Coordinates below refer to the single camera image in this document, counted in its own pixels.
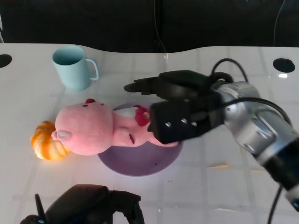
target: doll nose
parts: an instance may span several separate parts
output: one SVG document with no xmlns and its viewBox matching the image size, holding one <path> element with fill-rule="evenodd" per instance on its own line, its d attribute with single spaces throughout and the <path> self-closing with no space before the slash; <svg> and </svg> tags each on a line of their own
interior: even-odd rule
<svg viewBox="0 0 299 224">
<path fill-rule="evenodd" d="M 90 99 L 90 98 L 85 101 L 86 104 L 90 104 L 90 103 L 93 103 L 93 102 L 95 102 L 95 100 L 94 99 Z"/>
</svg>

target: doll ear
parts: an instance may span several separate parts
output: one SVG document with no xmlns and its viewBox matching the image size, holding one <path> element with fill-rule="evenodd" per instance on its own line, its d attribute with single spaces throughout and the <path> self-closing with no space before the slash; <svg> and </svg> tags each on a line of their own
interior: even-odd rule
<svg viewBox="0 0 299 224">
<path fill-rule="evenodd" d="M 67 141 L 71 139 L 71 132 L 67 132 L 67 131 L 58 131 L 56 133 L 56 138 L 59 141 Z"/>
</svg>

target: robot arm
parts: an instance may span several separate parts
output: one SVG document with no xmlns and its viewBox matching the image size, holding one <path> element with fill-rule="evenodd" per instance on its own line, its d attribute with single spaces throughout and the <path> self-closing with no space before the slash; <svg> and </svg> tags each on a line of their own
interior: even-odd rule
<svg viewBox="0 0 299 224">
<path fill-rule="evenodd" d="M 182 70 L 135 80 L 124 89 L 168 100 L 151 106 L 148 129 L 164 144 L 199 137 L 226 125 L 237 143 L 285 188 L 286 198 L 299 211 L 299 134 L 265 104 L 246 101 L 229 105 L 236 99 L 259 99 L 254 86 L 233 83 L 230 75 L 222 72 L 206 77 Z"/>
<path fill-rule="evenodd" d="M 112 215 L 124 214 L 129 224 L 144 224 L 140 196 L 107 187 L 77 184 L 61 195 L 46 212 L 38 194 L 38 216 L 29 215 L 20 224 L 112 224 Z"/>
</svg>

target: light blue mug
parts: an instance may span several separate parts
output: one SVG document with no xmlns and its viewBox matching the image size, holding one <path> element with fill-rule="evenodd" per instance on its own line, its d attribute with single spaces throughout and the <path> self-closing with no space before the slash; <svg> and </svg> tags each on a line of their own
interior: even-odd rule
<svg viewBox="0 0 299 224">
<path fill-rule="evenodd" d="M 90 85 L 90 80 L 99 79 L 99 69 L 96 62 L 93 59 L 86 58 L 85 51 L 79 46 L 62 47 L 55 51 L 52 59 L 61 82 L 66 88 L 82 91 Z M 86 61 L 93 63 L 96 78 L 90 77 Z"/>
</svg>

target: black cable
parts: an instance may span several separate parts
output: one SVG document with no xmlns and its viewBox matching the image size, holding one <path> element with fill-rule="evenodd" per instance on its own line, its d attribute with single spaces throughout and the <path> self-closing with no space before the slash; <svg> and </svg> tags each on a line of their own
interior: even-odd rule
<svg viewBox="0 0 299 224">
<path fill-rule="evenodd" d="M 246 72 L 245 72 L 244 68 L 243 68 L 243 67 L 242 67 L 236 60 L 231 59 L 231 58 L 223 58 L 223 59 L 221 59 L 219 62 L 217 62 L 217 63 L 214 65 L 213 69 L 212 69 L 211 76 L 215 73 L 216 68 L 217 68 L 222 62 L 232 62 L 232 63 L 234 63 L 236 66 L 238 66 L 238 68 L 241 70 L 242 75 L 244 76 L 245 81 L 249 83 L 249 80 L 248 80 L 248 77 L 247 77 L 247 75 L 246 75 Z"/>
<path fill-rule="evenodd" d="M 34 197 L 36 200 L 37 214 L 41 218 L 41 220 L 43 220 L 45 222 L 46 216 L 45 216 L 45 212 L 43 210 L 43 204 L 42 204 L 41 198 L 39 197 L 38 194 L 35 194 Z"/>
<path fill-rule="evenodd" d="M 227 73 L 224 72 L 215 72 L 213 75 L 209 76 L 211 84 L 216 83 L 219 79 L 224 79 L 227 83 L 233 83 L 234 79 Z"/>
<path fill-rule="evenodd" d="M 271 222 L 272 222 L 272 218 L 273 218 L 273 215 L 274 215 L 274 211 L 275 211 L 275 209 L 276 209 L 276 205 L 277 205 L 277 202 L 278 202 L 278 200 L 279 200 L 279 197 L 280 197 L 280 195 L 281 195 L 282 190 L 283 190 L 283 187 L 280 185 L 279 188 L 278 188 L 278 190 L 277 190 L 277 193 L 276 193 L 276 195 L 275 195 L 275 198 L 274 198 L 274 200 L 273 200 L 273 204 L 272 204 L 272 206 L 271 206 L 271 210 L 270 210 L 270 213 L 269 213 L 269 217 L 268 217 L 268 222 L 267 222 L 267 224 L 271 224 Z"/>
<path fill-rule="evenodd" d="M 273 30 L 273 47 L 275 47 L 277 21 L 278 21 L 279 15 L 280 15 L 280 13 L 281 13 L 281 10 L 282 10 L 284 4 L 285 4 L 285 0 L 284 0 L 284 2 L 281 4 L 281 7 L 280 7 L 280 9 L 279 9 L 279 11 L 278 11 L 278 13 L 277 13 L 277 16 L 276 16 L 276 20 L 275 20 L 275 24 L 274 24 L 274 30 Z"/>
<path fill-rule="evenodd" d="M 233 104 L 237 104 L 237 103 L 241 103 L 241 102 L 256 102 L 256 103 L 266 104 L 266 105 L 274 108 L 275 110 L 277 110 L 283 116 L 285 121 L 288 122 L 290 125 L 292 125 L 291 120 L 290 120 L 289 116 L 286 114 L 286 112 L 277 104 L 275 104 L 271 101 L 268 101 L 266 99 L 261 99 L 261 98 L 256 98 L 256 97 L 244 97 L 244 98 L 235 99 L 235 100 L 226 102 L 226 103 L 222 104 L 221 107 L 218 109 L 225 108 L 227 106 L 231 106 Z"/>
<path fill-rule="evenodd" d="M 158 37 L 158 39 L 160 41 L 160 44 L 163 47 L 164 53 L 167 54 L 166 48 L 165 48 L 165 46 L 164 46 L 164 44 L 163 44 L 163 42 L 162 42 L 162 40 L 160 38 L 159 32 L 158 32 L 157 21 L 156 21 L 156 0 L 154 0 L 154 21 L 155 21 L 156 35 L 157 35 L 157 37 Z"/>
</svg>

